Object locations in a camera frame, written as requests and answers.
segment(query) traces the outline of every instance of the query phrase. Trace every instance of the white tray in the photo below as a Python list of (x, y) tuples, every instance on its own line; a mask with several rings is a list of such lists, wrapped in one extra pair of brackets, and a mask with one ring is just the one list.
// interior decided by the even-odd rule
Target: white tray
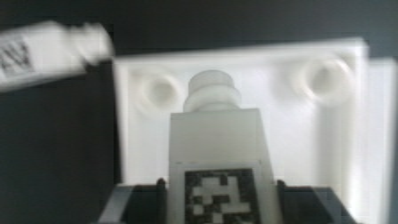
[[(313, 60), (329, 57), (338, 57), (346, 63), (350, 75), (343, 77), (345, 88), (334, 92), (334, 97), (318, 98), (307, 89), (306, 66)], [(361, 156), (375, 150), (387, 153), (391, 146), (380, 142), (364, 149), (370, 133), (361, 130), (366, 119), (380, 120), (380, 111), (391, 111), (391, 103), (377, 101), (382, 109), (373, 114), (366, 115), (362, 109), (368, 106), (366, 94), (384, 97), (393, 87), (375, 92), (378, 87), (368, 85), (368, 48), (361, 39), (115, 59), (123, 182), (153, 184), (160, 177), (167, 179), (169, 115), (183, 112), (188, 80), (210, 69), (222, 70), (233, 77), (242, 108), (261, 109), (275, 179), (282, 179), (288, 185), (330, 186), (357, 221), (380, 224), (368, 221), (371, 215), (364, 212), (362, 171), (370, 163)], [(391, 71), (386, 75), (380, 85), (389, 82)], [(156, 88), (162, 85), (172, 90)], [(378, 128), (391, 133), (391, 127)], [(382, 136), (380, 132), (373, 133), (373, 138), (377, 136)], [(387, 156), (377, 160), (371, 168), (380, 170)], [(373, 190), (382, 194), (380, 186)]]

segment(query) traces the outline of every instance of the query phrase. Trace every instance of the black background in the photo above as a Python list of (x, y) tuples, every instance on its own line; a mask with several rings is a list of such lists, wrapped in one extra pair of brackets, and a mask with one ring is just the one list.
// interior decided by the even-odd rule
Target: black background
[[(0, 30), (44, 20), (103, 23), (119, 56), (354, 36), (371, 57), (398, 55), (393, 1), (2, 0)], [(87, 223), (99, 215), (119, 181), (110, 70), (105, 64), (89, 75), (0, 94), (4, 224)]]

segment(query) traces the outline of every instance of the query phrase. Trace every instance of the bottle label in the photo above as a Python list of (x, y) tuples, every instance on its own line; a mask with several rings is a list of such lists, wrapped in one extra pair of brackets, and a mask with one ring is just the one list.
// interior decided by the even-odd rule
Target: bottle label
[(12, 79), (32, 72), (28, 46), (21, 39), (0, 44), (0, 69), (5, 79)]

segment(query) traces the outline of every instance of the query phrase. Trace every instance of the white plastic part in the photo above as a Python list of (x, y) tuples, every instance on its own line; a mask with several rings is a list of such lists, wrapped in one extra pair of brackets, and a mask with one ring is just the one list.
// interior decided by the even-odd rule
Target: white plastic part
[(114, 55), (99, 24), (67, 28), (44, 22), (0, 35), (0, 92), (82, 74)]
[(238, 108), (240, 92), (234, 89), (231, 76), (222, 71), (210, 70), (194, 76), (188, 92), (185, 112)]
[[(345, 70), (345, 65), (338, 66), (338, 63), (330, 66), (330, 74), (339, 76), (336, 80), (350, 89), (343, 95), (334, 95), (341, 100), (332, 104), (329, 100), (323, 101), (325, 98), (311, 98), (295, 85), (295, 80), (302, 77), (300, 68), (306, 68), (307, 64), (314, 65), (314, 62), (318, 65), (325, 64), (322, 58), (343, 61), (350, 68)], [(131, 70), (142, 67), (172, 70), (174, 81), (185, 88), (181, 101), (163, 110), (163, 115), (156, 116), (140, 112), (137, 101), (131, 100), (139, 85)], [(259, 108), (275, 178), (290, 185), (332, 187), (357, 222), (386, 224), (370, 220), (370, 216), (373, 220), (382, 220), (386, 215), (366, 209), (370, 203), (364, 203), (364, 200), (375, 202), (377, 199), (375, 196), (373, 199), (364, 196), (382, 195), (384, 188), (377, 187), (380, 180), (375, 179), (375, 174), (366, 179), (364, 167), (373, 169), (373, 172), (386, 170), (387, 186), (393, 172), (384, 164), (391, 164), (387, 155), (393, 153), (393, 137), (387, 139), (384, 136), (391, 136), (393, 132), (386, 122), (393, 116), (391, 91), (396, 84), (391, 79), (377, 78), (377, 73), (387, 72), (387, 68), (377, 73), (368, 72), (368, 47), (359, 39), (117, 58), (115, 91), (124, 183), (155, 183), (158, 177), (169, 177), (169, 115), (171, 112), (183, 112), (190, 79), (210, 69), (224, 71), (233, 78), (242, 95), (242, 109)], [(370, 75), (389, 88), (375, 86)], [(375, 94), (371, 102), (366, 101), (368, 94)], [(380, 126), (375, 132), (366, 134), (362, 130), (370, 130), (370, 123)], [(386, 156), (371, 156), (375, 161), (370, 162), (364, 156), (380, 152), (386, 152)], [(377, 193), (368, 192), (364, 185), (373, 187)]]
[(297, 92), (323, 105), (334, 106), (352, 97), (354, 74), (338, 55), (314, 56), (293, 76)]
[[(185, 222), (190, 206), (187, 204), (187, 171), (211, 171), (213, 173), (220, 170), (249, 169), (254, 173), (258, 208), (250, 207), (245, 213), (250, 215), (259, 210), (259, 223), (281, 224), (277, 189), (261, 123), (258, 109), (171, 115), (169, 223), (188, 224)], [(229, 190), (222, 191), (222, 187), (215, 186), (215, 191), (211, 192), (210, 189), (206, 191), (219, 196), (240, 193), (242, 188), (238, 187), (231, 192)]]
[(352, 167), (352, 207), (364, 224), (389, 224), (394, 174), (398, 65), (393, 58), (370, 62), (359, 117), (361, 138)]

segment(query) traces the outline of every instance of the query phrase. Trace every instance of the white bottle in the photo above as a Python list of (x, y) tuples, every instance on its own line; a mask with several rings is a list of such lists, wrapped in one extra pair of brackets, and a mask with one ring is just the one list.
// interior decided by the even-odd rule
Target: white bottle
[(83, 73), (114, 55), (99, 24), (82, 28), (39, 23), (0, 35), (0, 92)]

